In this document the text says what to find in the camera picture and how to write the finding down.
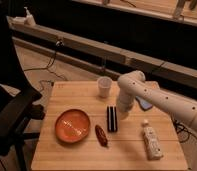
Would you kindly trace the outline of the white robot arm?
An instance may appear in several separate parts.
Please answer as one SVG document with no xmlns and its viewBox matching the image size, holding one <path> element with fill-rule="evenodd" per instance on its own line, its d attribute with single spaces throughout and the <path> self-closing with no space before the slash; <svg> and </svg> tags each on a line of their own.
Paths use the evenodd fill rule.
<svg viewBox="0 0 197 171">
<path fill-rule="evenodd" d="M 141 71 L 121 75 L 117 84 L 116 106 L 121 114 L 132 109 L 138 96 L 197 132 L 197 101 L 148 86 Z"/>
</svg>

